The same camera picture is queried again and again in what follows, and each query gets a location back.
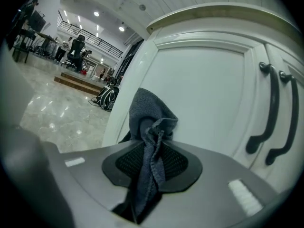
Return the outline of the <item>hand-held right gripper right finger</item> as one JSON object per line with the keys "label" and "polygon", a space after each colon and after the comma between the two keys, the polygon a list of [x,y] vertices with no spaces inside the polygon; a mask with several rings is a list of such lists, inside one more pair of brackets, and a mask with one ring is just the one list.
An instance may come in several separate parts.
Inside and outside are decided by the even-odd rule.
{"label": "hand-held right gripper right finger", "polygon": [[188,144],[166,141],[197,157],[202,173],[186,191],[163,194],[142,225],[263,225],[278,194],[234,159]]}

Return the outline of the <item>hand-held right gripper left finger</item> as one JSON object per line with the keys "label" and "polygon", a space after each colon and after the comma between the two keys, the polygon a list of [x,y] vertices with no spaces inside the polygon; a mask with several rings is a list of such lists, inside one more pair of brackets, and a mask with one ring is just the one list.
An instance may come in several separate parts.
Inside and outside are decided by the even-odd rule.
{"label": "hand-held right gripper left finger", "polygon": [[114,152],[129,150],[139,141],[80,152],[60,153],[48,144],[51,172],[75,223],[126,223],[112,209],[123,202],[127,188],[115,186],[102,171],[103,160]]}

